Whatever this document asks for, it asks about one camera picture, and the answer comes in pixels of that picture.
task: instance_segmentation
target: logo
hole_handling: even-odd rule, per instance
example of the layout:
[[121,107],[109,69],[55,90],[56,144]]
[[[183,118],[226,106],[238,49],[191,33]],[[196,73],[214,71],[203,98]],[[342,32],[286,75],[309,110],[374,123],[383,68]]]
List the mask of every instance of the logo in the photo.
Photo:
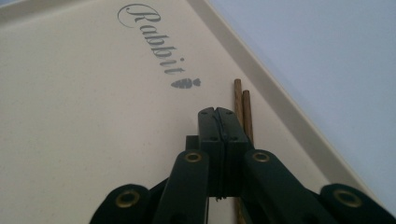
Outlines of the logo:
[[[185,59],[174,56],[177,48],[168,45],[167,40],[170,37],[157,29],[161,21],[161,15],[157,10],[143,4],[131,4],[120,9],[118,19],[123,26],[140,31],[166,75],[185,74],[186,70],[182,65]],[[193,86],[199,87],[200,85],[201,80],[199,78],[194,80],[182,78],[171,83],[172,87],[178,89],[190,89]]]

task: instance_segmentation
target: light blue surface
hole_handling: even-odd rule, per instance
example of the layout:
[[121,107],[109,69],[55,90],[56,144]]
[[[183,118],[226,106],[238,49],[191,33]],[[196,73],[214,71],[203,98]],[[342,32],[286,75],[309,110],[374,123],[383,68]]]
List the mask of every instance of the light blue surface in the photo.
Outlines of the light blue surface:
[[211,3],[396,215],[396,1]]

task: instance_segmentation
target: black mechanical linkage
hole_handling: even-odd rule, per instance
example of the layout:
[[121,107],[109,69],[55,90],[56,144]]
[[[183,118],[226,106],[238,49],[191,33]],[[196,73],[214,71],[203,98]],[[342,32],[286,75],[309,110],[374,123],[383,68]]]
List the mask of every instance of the black mechanical linkage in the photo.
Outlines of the black mechanical linkage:
[[241,197],[245,220],[253,224],[396,224],[352,187],[332,184],[320,194],[306,189],[274,154],[253,147],[230,110],[204,109],[198,126],[199,135],[187,136],[168,179],[150,190],[114,189],[91,224],[204,224],[208,197]]

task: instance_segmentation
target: white tray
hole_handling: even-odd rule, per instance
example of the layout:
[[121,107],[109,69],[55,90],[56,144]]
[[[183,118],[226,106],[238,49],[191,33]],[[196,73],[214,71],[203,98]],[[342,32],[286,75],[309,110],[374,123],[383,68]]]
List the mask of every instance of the white tray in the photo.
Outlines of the white tray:
[[[161,20],[135,21],[131,4]],[[341,182],[373,197],[206,1],[0,8],[0,223],[88,223],[114,188],[153,187],[199,110],[233,109],[235,78],[250,90],[256,148],[313,191]],[[212,201],[209,223],[232,222],[232,200]]]

